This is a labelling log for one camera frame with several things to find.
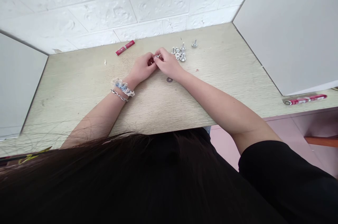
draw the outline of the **desk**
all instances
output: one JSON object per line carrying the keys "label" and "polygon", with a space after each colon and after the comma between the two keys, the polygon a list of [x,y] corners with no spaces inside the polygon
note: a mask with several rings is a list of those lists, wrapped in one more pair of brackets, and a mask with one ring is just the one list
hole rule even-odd
{"label": "desk", "polygon": [[[198,47],[190,44],[197,39]],[[182,67],[203,81],[234,96],[261,117],[338,106],[338,91],[321,91],[326,100],[286,106],[282,96],[232,23],[137,40],[120,56],[124,43],[50,55],[22,134],[0,142],[0,156],[59,148],[79,121],[123,78],[134,59],[163,46],[186,44]],[[145,134],[214,125],[195,99],[157,69],[135,89],[111,134]]]}

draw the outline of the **black sleeve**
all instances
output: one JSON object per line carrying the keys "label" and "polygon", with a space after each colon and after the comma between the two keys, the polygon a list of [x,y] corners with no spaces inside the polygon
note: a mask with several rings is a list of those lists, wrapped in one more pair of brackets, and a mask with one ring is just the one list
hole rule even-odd
{"label": "black sleeve", "polygon": [[338,181],[285,143],[253,144],[238,166],[239,173],[289,223],[337,223]]}

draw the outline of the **person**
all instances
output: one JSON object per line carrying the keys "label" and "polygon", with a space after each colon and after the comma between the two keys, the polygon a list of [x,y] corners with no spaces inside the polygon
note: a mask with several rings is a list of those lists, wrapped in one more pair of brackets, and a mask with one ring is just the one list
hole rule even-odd
{"label": "person", "polygon": [[[241,154],[239,173],[217,154],[203,128],[109,137],[129,98],[126,93],[157,68],[185,87],[232,136]],[[337,180],[293,152],[247,106],[186,72],[164,48],[138,57],[113,91],[81,120],[60,150],[2,171],[3,220],[337,221]]]}

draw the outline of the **left hand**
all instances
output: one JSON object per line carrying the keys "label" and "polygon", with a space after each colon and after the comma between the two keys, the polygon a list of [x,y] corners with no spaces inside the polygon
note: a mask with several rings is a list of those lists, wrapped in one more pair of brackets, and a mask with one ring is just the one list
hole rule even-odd
{"label": "left hand", "polygon": [[129,75],[123,79],[123,82],[128,83],[128,87],[133,90],[140,82],[146,80],[155,69],[157,69],[157,65],[154,63],[154,54],[147,52],[136,58]]}

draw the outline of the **silver chain bracelet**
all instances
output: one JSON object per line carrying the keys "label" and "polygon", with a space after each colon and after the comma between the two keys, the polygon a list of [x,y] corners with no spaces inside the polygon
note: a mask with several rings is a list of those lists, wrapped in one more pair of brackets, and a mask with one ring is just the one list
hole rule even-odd
{"label": "silver chain bracelet", "polygon": [[119,98],[121,98],[122,99],[122,101],[126,101],[126,102],[128,102],[128,99],[126,99],[126,98],[124,98],[124,97],[122,97],[122,96],[120,96],[116,91],[114,91],[114,90],[112,90],[111,89],[111,91],[112,91],[112,93],[113,94],[115,94],[115,95],[117,95]]}

